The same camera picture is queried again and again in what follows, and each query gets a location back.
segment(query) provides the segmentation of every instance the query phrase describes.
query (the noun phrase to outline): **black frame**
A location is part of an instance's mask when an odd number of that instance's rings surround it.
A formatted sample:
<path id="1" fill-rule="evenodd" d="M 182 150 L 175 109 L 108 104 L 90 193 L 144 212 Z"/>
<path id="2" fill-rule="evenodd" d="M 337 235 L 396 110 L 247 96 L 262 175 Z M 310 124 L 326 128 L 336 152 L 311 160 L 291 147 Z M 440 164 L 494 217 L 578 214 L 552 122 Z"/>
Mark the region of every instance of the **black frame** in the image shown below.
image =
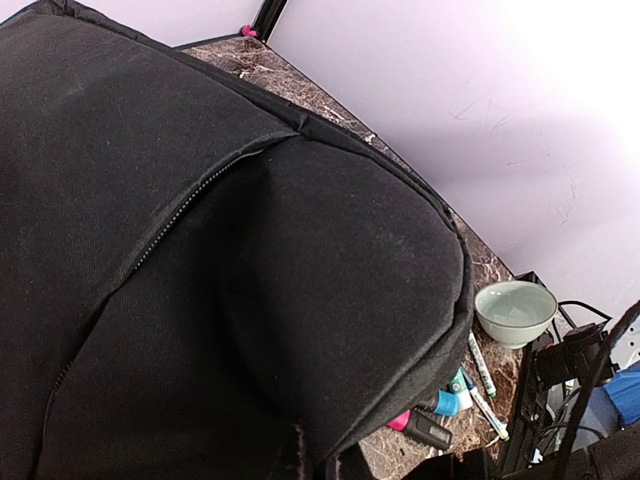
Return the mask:
<path id="1" fill-rule="evenodd" d="M 516 278 L 546 288 L 540 277 L 533 271 Z M 571 319 L 564 309 L 559 308 L 559 311 L 565 319 Z M 549 392 L 540 389 L 533 368 L 533 352 L 551 343 L 554 343 L 553 337 L 545 332 L 538 340 L 523 349 L 516 400 L 509 419 L 508 429 L 511 441 L 504 444 L 498 458 L 498 467 L 503 475 L 527 468 L 528 456 L 531 454 L 537 432 L 551 423 L 551 419 L 547 418 L 546 409 Z"/>
<path id="2" fill-rule="evenodd" d="M 253 29 L 258 33 L 258 40 L 261 42 L 269 40 L 286 4 L 287 0 L 264 0 L 262 2 L 262 7 L 253 24 Z"/>

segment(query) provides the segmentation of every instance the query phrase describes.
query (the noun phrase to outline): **ceramic bowl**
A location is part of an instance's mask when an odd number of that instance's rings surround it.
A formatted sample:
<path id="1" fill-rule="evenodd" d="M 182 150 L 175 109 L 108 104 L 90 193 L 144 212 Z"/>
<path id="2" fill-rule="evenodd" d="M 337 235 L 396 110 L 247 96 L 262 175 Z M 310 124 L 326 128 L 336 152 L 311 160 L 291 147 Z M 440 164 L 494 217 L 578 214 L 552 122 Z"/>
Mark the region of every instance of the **ceramic bowl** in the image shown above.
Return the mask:
<path id="1" fill-rule="evenodd" d="M 516 349 L 547 329 L 558 311 L 558 301 L 540 285 L 512 280 L 480 290 L 475 309 L 489 336 L 507 348 Z"/>

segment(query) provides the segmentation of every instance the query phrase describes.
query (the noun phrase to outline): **pink clip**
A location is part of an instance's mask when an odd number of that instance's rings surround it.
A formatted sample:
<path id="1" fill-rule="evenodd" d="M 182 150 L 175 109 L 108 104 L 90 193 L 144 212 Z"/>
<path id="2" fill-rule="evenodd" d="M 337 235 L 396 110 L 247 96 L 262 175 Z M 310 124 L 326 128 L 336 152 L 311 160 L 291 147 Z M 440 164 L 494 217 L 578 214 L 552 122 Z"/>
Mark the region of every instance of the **pink clip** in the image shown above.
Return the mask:
<path id="1" fill-rule="evenodd" d="M 242 35 L 244 35 L 245 37 L 257 37 L 258 36 L 258 32 L 253 30 L 251 28 L 251 25 L 245 25 L 244 27 L 242 27 L 242 30 L 240 30 L 240 31 L 242 32 Z"/>

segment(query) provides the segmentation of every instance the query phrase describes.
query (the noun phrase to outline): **blue fabric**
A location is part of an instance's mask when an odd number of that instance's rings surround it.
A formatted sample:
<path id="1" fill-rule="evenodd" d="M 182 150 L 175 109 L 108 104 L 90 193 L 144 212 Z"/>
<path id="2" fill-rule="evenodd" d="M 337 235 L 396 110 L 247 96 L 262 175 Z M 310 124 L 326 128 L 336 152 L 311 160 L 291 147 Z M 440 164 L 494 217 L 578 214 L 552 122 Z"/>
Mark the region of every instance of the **blue fabric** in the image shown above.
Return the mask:
<path id="1" fill-rule="evenodd" d="M 640 420 L 640 362 L 618 372 L 604 390 L 620 412 L 623 427 Z"/>

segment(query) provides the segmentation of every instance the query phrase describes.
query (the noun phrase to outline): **white marker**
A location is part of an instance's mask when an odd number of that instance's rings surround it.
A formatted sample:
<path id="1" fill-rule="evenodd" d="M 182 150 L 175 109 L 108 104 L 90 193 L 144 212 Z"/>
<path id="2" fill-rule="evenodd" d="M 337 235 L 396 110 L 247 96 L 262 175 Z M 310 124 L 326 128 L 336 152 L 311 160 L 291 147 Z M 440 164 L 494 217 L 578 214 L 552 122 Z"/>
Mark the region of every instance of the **white marker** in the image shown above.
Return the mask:
<path id="1" fill-rule="evenodd" d="M 467 382 L 469 393 L 476 401 L 476 404 L 478 405 L 480 411 L 483 413 L 486 419 L 489 420 L 489 423 L 496 431 L 496 433 L 500 436 L 500 438 L 505 442 L 509 441 L 509 432 L 507 432 L 507 427 L 505 427 L 504 423 L 498 420 L 498 417 L 496 417 L 496 414 L 493 413 L 493 410 L 491 410 L 489 404 L 484 401 L 484 398 L 482 398 L 482 395 L 480 395 L 480 392 L 478 392 L 478 387 L 476 387 L 476 384 L 473 383 L 473 380 L 464 368 L 462 368 L 462 375 L 464 376 L 465 382 Z"/>
<path id="2" fill-rule="evenodd" d="M 489 373 L 489 369 L 487 368 L 487 364 L 484 361 L 480 346 L 473 332 L 469 332 L 469 350 L 471 350 L 471 355 L 478 366 L 478 371 L 480 372 L 482 383 L 484 383 L 484 388 L 487 390 L 487 395 L 489 395 L 489 398 L 496 398 L 498 391 L 493 383 L 493 379 L 491 378 L 491 374 Z"/>
<path id="3" fill-rule="evenodd" d="M 473 400 L 471 400 L 471 395 L 467 388 L 467 382 L 464 381 L 464 376 L 462 375 L 462 366 L 458 368 L 456 376 L 453 377 L 453 380 L 449 383 L 449 388 L 451 389 L 451 392 L 458 397 L 459 411 L 473 407 Z"/>

